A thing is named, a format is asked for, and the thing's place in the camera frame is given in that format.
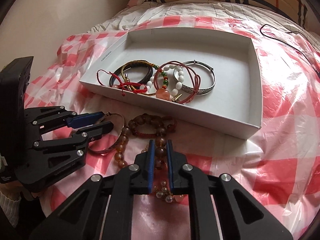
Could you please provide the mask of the patterned thin bangle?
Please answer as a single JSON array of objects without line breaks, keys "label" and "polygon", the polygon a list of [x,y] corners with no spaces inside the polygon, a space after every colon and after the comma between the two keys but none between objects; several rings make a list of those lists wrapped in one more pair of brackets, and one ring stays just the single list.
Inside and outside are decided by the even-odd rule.
[{"label": "patterned thin bangle", "polygon": [[107,112],[96,124],[103,124],[108,121],[114,124],[114,128],[109,133],[104,134],[98,141],[89,144],[88,149],[91,154],[106,155],[115,150],[126,121],[119,113]]}]

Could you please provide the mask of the gold thin bangle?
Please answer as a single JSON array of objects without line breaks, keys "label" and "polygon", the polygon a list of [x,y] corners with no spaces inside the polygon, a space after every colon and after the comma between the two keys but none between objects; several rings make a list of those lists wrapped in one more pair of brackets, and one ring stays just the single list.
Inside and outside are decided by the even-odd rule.
[{"label": "gold thin bangle", "polygon": [[134,90],[139,89],[140,86],[142,86],[142,89],[144,88],[144,86],[146,86],[148,87],[147,91],[143,92],[143,94],[147,96],[154,96],[156,93],[149,93],[151,85],[148,85],[148,82],[153,77],[153,70],[155,69],[155,67],[156,67],[155,64],[145,60],[134,60],[122,65],[120,67],[120,74],[121,74],[121,77],[123,78],[123,81],[126,83],[130,81],[127,75],[125,74],[127,70],[130,70],[133,68],[146,68],[148,70],[146,76],[144,76],[139,82],[137,82],[139,85],[125,85],[124,89],[132,92]]}]

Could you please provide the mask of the silver bangle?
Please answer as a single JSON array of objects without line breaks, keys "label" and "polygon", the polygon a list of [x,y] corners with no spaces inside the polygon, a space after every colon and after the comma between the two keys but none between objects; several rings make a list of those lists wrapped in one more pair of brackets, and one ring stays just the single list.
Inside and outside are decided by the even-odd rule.
[{"label": "silver bangle", "polygon": [[[200,68],[206,71],[207,74],[209,74],[209,77],[211,79],[211,84],[207,87],[202,88],[201,87],[201,82],[202,79],[200,77],[200,74],[198,74],[197,72],[195,72],[194,74],[191,75],[191,78],[193,78],[193,80],[191,80],[191,82],[194,82],[195,87],[193,86],[193,84],[191,85],[185,85],[184,84],[184,80],[185,77],[184,75],[182,75],[182,73],[184,72],[183,68],[186,71],[194,71],[194,68]],[[191,61],[185,61],[182,62],[182,64],[180,66],[177,66],[174,70],[173,73],[173,77],[174,80],[176,82],[176,84],[178,85],[178,90],[182,90],[188,94],[192,94],[193,92],[196,92],[196,95],[206,95],[209,94],[215,87],[216,84],[216,75],[214,72],[214,68],[211,67],[210,65],[201,62],[201,61],[197,61],[197,60],[191,60]]]}]

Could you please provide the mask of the red white checkered plastic sheet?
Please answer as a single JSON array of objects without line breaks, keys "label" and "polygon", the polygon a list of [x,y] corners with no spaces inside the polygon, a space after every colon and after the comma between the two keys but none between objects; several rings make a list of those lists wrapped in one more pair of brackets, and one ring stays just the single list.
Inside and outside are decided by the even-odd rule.
[{"label": "red white checkered plastic sheet", "polygon": [[[319,78],[310,66],[319,52],[311,40],[256,19],[186,15],[73,35],[30,83],[25,106],[174,116],[176,150],[212,175],[231,174],[298,239],[319,210]],[[108,87],[110,72],[134,59],[199,60],[216,85],[187,105]]]}]

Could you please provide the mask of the white shallow cardboard box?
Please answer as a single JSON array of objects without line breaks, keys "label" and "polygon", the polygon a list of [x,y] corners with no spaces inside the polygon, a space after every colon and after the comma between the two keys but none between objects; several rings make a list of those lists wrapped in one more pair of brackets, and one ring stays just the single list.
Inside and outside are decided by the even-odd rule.
[{"label": "white shallow cardboard box", "polygon": [[196,28],[131,31],[85,72],[90,91],[240,139],[259,131],[262,87],[251,38]]}]

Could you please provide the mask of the pink pillow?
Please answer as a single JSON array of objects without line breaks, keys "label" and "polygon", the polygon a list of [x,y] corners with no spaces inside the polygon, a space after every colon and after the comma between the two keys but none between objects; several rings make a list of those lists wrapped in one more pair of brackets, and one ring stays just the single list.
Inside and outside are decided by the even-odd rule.
[{"label": "pink pillow", "polygon": [[127,4],[127,8],[141,5],[144,2],[145,2],[145,0],[129,0],[129,2]]}]

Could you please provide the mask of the white striped bed sheet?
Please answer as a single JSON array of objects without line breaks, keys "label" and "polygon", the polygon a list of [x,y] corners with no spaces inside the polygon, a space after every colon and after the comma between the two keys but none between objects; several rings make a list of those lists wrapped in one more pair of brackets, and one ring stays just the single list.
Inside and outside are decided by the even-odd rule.
[{"label": "white striped bed sheet", "polygon": [[214,17],[219,20],[242,20],[244,22],[254,22],[258,25],[269,24],[273,27],[285,28],[290,31],[303,29],[292,20],[266,9],[251,5],[207,0],[204,3],[171,2],[160,4],[144,2],[120,11],[111,19],[93,26],[88,32],[130,30],[143,22],[165,16],[204,16]]}]

